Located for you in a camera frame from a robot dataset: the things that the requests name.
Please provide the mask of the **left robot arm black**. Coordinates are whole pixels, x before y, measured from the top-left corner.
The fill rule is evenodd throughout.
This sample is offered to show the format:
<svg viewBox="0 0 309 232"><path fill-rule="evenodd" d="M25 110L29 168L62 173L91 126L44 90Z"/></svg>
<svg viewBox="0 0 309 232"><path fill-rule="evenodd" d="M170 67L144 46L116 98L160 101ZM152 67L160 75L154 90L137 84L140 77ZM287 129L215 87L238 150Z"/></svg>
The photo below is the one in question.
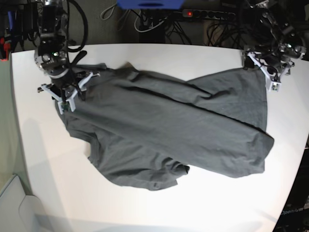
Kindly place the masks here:
<svg viewBox="0 0 309 232"><path fill-rule="evenodd" d="M293 66L306 54L306 42L277 0L245 0L239 8L239 24L254 40L243 50L244 66L250 59L271 73Z"/></svg>

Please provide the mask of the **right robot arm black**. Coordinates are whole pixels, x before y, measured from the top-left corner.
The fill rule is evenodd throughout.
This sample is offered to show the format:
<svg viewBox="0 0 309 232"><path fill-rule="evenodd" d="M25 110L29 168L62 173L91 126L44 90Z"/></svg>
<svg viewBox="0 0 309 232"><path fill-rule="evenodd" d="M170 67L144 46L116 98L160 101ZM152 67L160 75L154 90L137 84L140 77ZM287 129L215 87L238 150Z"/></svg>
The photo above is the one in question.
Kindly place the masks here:
<svg viewBox="0 0 309 232"><path fill-rule="evenodd" d="M35 50L34 61L37 67L48 75L59 89L77 87L77 77L68 53L83 53L88 38L88 21L80 5L74 0L66 1L79 12L83 21L83 39L78 48L69 48L72 44L69 36L70 10L63 9L61 0L43 0L42 13L39 15L38 28L40 42Z"/></svg>

